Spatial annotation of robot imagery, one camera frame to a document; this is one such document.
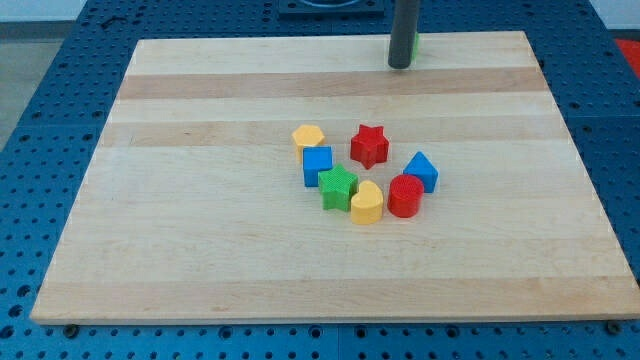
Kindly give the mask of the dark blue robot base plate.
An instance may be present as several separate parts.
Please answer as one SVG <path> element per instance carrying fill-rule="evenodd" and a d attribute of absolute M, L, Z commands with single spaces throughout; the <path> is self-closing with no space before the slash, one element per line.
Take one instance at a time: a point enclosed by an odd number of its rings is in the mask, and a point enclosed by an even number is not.
<path fill-rule="evenodd" d="M 385 14 L 384 0 L 277 0 L 280 18 Z"/>

